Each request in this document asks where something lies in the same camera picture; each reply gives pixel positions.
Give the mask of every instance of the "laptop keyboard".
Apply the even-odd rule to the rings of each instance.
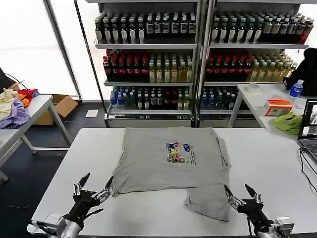
[[[310,149],[310,151],[312,151],[314,154],[317,154],[317,144],[306,145],[306,147]]]

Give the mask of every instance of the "purple cloth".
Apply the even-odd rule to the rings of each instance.
[[[12,107],[11,114],[0,121],[0,128],[3,129],[8,125],[23,125],[31,117],[25,112],[24,106],[18,98],[15,98]]]

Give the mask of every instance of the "black bag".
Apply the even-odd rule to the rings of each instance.
[[[8,78],[4,72],[2,71],[2,69],[0,68],[0,93],[3,92],[4,88],[9,88],[11,87],[11,85],[13,85],[15,82]]]
[[[290,90],[299,79],[304,81],[303,96],[317,96],[317,49],[308,48],[304,51],[304,60],[293,71],[289,78],[283,78],[287,90]]]

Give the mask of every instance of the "metal shelf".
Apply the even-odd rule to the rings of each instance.
[[[193,83],[128,83],[128,82],[104,82],[105,86],[122,86],[122,87],[189,87]]]
[[[129,110],[129,109],[109,109],[108,110],[109,115],[177,115],[177,116],[190,116],[191,111],[190,110]]]
[[[267,84],[267,83],[281,83],[281,82],[205,82],[204,87],[213,87],[213,86],[237,86],[238,84]]]
[[[306,49],[309,45],[299,44],[219,44],[211,43],[210,49]]]
[[[255,2],[255,3],[317,4],[316,0],[218,0],[218,2]]]
[[[230,115],[232,110],[200,110],[201,115]],[[240,110],[238,114],[252,114],[249,110]]]
[[[86,0],[88,3],[198,2],[198,0]]]
[[[197,44],[96,44],[97,49],[195,49]]]

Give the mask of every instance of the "white table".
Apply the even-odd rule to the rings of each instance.
[[[248,84],[238,84],[237,88],[239,90],[235,105],[233,107],[233,111],[228,123],[227,127],[232,127],[237,114],[239,112],[239,108],[242,102],[242,99],[245,101],[245,103],[248,105],[251,113],[254,115],[258,123],[262,128],[269,129],[273,132],[282,134],[283,132],[279,131],[272,122],[270,122],[273,118],[271,116],[265,116],[267,109],[265,108],[265,103],[267,100],[271,99],[272,96],[278,95],[284,99],[289,99],[289,91],[286,90],[286,87],[284,84],[258,84],[260,86],[260,91],[258,93],[250,93],[246,90],[247,87],[249,87]],[[296,107],[293,108],[292,111],[295,113],[302,115],[304,112],[305,104],[306,104],[306,98],[299,97],[298,103],[302,105],[301,109],[298,109]]]
[[[67,145],[71,145],[72,138],[64,127],[56,108],[52,103],[52,98],[52,95],[39,95],[33,98],[30,105],[26,108],[26,113],[29,114],[31,118],[24,125],[19,129],[0,129],[0,167],[8,160],[10,155],[19,147],[22,141],[26,143],[32,153],[36,153],[37,150],[68,150],[68,148],[33,147],[31,142],[24,135],[42,113],[45,110],[49,110]],[[0,179],[7,181],[8,177],[0,171]]]
[[[101,190],[118,163],[124,130],[81,129],[32,219],[44,221],[50,213],[67,214],[74,204],[73,184],[88,172],[91,175],[85,188]],[[263,128],[215,130],[227,146],[232,165],[232,192],[239,198],[249,198],[244,188],[244,183],[247,183],[262,194],[264,213],[268,218],[289,216],[295,222],[293,233],[317,232],[317,197],[301,174],[297,143]],[[317,177],[306,170],[311,181],[317,184]],[[233,208],[229,209],[229,222],[221,222],[187,210],[183,206],[185,198],[186,190],[178,189],[111,197],[100,205],[105,209],[103,212],[85,221],[80,235],[198,237],[249,234],[246,216]],[[29,232],[34,231],[33,226],[27,229]]]

